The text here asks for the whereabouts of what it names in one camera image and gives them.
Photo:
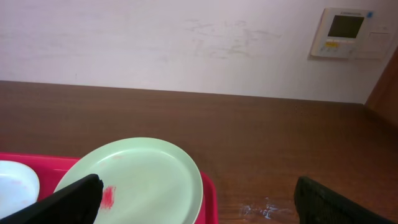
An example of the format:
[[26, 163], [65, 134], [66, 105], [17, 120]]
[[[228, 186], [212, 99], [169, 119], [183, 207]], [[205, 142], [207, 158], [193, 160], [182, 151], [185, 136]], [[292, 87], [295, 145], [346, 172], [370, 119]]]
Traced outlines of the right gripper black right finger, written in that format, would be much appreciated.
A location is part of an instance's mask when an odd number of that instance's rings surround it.
[[306, 176], [298, 178], [294, 204], [300, 224], [394, 224]]

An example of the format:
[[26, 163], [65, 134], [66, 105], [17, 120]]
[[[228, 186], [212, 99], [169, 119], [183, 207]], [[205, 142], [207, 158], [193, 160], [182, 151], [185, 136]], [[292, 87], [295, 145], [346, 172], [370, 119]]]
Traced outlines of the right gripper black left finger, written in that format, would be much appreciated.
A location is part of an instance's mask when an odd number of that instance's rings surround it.
[[103, 181], [96, 174], [54, 192], [12, 215], [1, 224], [93, 224], [103, 196]]

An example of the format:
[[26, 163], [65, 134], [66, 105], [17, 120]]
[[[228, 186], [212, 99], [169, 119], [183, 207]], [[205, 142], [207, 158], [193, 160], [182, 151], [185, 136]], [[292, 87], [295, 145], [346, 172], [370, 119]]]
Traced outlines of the light blue plate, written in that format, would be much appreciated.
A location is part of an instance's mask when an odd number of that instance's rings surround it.
[[1, 160], [1, 218], [5, 218], [36, 203], [40, 182], [29, 166]]

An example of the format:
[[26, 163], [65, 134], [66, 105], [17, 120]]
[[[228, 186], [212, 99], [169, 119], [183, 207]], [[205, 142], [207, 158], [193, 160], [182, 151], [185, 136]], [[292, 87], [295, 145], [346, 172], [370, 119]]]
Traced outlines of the light green plate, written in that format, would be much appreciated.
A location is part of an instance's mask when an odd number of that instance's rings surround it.
[[200, 214], [200, 171], [170, 142], [129, 138], [101, 146], [73, 165], [55, 189], [88, 174], [104, 184], [96, 223], [192, 224]]

